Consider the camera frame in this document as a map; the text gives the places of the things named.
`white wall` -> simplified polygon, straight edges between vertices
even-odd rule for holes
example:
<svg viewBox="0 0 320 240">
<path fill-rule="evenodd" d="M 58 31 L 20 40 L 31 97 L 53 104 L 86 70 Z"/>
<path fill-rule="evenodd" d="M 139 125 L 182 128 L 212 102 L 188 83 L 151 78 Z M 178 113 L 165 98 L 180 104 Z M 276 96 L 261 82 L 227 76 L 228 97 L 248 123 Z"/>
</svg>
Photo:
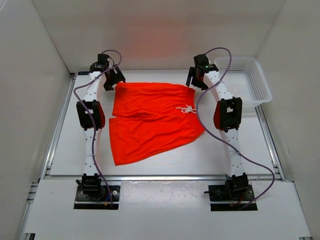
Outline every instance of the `white wall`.
<svg viewBox="0 0 320 240">
<path fill-rule="evenodd" d="M 273 100 L 263 106 L 285 176 L 320 239 L 320 1 L 286 0 L 258 54 Z"/>
<path fill-rule="evenodd" d="M 76 72 L 105 49 L 123 54 L 122 69 L 188 69 L 193 56 L 218 46 L 255 56 L 284 0 L 32 1 Z"/>
<path fill-rule="evenodd" d="M 11 240 L 70 74 L 30 0 L 0 0 L 0 6 L 0 239 Z"/>
</svg>

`plastic basket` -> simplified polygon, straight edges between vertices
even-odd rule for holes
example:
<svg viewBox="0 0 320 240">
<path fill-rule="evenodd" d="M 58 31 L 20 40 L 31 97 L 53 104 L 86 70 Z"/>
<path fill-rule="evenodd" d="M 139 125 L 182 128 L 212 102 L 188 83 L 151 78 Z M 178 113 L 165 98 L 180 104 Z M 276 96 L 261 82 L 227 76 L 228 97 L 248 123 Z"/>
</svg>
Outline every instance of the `plastic basket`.
<svg viewBox="0 0 320 240">
<path fill-rule="evenodd" d="M 229 57 L 217 57 L 214 64 L 221 76 L 228 67 Z M 242 99 L 243 108 L 254 108 L 272 99 L 262 68 L 254 57 L 232 57 L 229 71 L 222 81 L 235 97 Z"/>
</svg>

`red shorts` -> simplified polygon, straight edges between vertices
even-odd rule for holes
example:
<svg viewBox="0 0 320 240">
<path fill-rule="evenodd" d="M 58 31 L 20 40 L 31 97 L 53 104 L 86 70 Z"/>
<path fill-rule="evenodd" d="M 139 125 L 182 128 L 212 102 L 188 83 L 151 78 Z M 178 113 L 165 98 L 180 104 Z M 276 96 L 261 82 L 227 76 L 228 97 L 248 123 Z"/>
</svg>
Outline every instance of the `red shorts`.
<svg viewBox="0 0 320 240">
<path fill-rule="evenodd" d="M 195 90 L 170 83 L 118 83 L 109 119 L 115 165 L 131 164 L 196 140 L 204 131 L 195 108 Z"/>
</svg>

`red garment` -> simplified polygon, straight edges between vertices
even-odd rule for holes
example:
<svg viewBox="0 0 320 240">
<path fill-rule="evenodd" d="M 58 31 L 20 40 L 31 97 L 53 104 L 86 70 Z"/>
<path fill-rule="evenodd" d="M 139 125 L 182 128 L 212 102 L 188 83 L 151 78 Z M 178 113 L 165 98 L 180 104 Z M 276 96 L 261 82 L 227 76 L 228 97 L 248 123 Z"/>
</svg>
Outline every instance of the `red garment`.
<svg viewBox="0 0 320 240">
<path fill-rule="evenodd" d="M 195 108 L 195 90 L 170 83 L 118 83 L 109 119 L 115 165 L 131 164 L 196 140 L 204 131 Z"/>
</svg>

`white drawstring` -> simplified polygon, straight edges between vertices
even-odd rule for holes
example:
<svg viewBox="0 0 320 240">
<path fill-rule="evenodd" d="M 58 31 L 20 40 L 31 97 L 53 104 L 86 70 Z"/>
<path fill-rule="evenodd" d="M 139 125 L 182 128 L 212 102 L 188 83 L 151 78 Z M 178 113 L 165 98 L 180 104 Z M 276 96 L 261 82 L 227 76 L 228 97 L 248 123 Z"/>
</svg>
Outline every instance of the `white drawstring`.
<svg viewBox="0 0 320 240">
<path fill-rule="evenodd" d="M 175 109 L 181 109 L 181 112 L 184 114 L 193 113 L 196 114 L 196 109 L 193 109 L 192 106 L 188 106 L 186 104 L 186 107 L 176 107 Z"/>
</svg>

